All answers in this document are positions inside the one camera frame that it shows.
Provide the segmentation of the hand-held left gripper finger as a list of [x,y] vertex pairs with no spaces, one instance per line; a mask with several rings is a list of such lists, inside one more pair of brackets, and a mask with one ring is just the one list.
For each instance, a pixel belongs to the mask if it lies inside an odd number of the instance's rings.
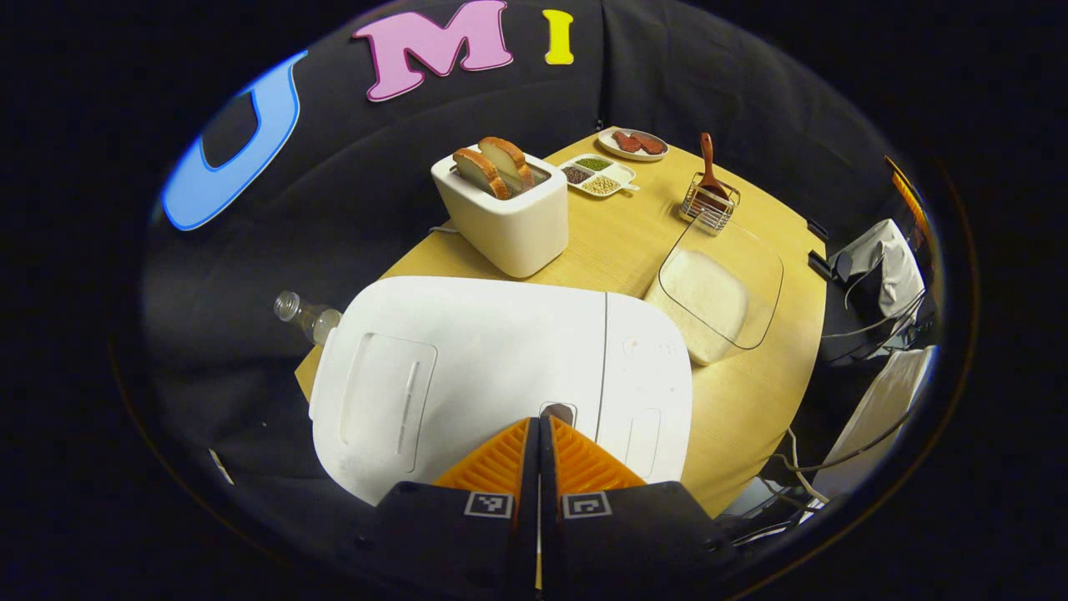
[[435,483],[378,503],[367,568],[405,600],[531,600],[537,582],[539,421],[518,420]]
[[547,600],[694,600],[738,560],[681,483],[641,483],[568,423],[541,418]]

